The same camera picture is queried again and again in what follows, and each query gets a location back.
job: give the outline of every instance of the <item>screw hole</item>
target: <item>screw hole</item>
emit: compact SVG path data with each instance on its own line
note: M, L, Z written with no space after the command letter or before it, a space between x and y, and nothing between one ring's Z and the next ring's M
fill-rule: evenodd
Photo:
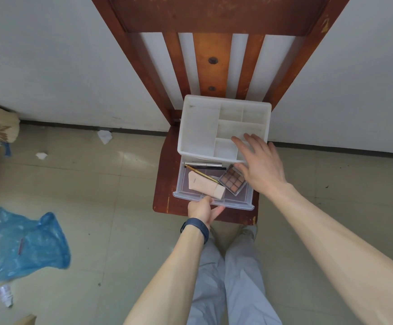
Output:
M209 63L214 65L218 63L218 59L216 57L210 57L209 58Z

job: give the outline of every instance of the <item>tiled floor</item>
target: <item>tiled floor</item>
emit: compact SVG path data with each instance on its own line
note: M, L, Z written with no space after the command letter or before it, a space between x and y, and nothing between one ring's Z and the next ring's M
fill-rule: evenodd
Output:
M22 126L13 156L0 158L0 205L29 218L54 212L72 253L69 269L13 281L14 306L0 302L0 324L34 313L38 325L120 325L172 251L184 218L151 208L164 138L113 137L104 146L91 131ZM393 159L280 154L304 196L393 259ZM360 324L264 197L258 224L267 296L285 325ZM214 228L225 249L237 225Z

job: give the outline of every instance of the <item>black wristband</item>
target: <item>black wristband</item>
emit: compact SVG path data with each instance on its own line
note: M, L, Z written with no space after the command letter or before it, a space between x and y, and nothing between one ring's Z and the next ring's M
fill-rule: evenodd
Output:
M204 244L207 243L207 240L209 240L210 231L205 225L205 223L203 223L201 220L197 218L188 218L186 222L181 226L180 233L183 232L184 227L186 227L188 224L192 224L195 227L197 227L201 231L202 235L204 236Z

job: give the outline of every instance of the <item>hand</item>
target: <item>hand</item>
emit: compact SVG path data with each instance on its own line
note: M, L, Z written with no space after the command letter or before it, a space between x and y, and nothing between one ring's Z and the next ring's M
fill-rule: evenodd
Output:
M213 220L215 220L225 209L225 206L220 205L212 210L210 207L211 202L213 202L212 198L210 196L205 196L199 202L192 201L187 206L188 217L201 220L209 230Z
M249 136L245 133L244 138L252 146L254 152L239 138L232 137L231 140L246 158L249 167L243 163L236 163L234 166L243 173L253 189L270 198L280 186L286 184L284 167L279 154L272 142L267 145L263 139L254 134Z

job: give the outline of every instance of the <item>blue plastic bag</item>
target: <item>blue plastic bag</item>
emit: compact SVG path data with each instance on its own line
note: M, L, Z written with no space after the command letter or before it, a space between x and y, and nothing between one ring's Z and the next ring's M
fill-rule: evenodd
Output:
M0 207L0 282L69 265L69 245L53 213L37 221Z

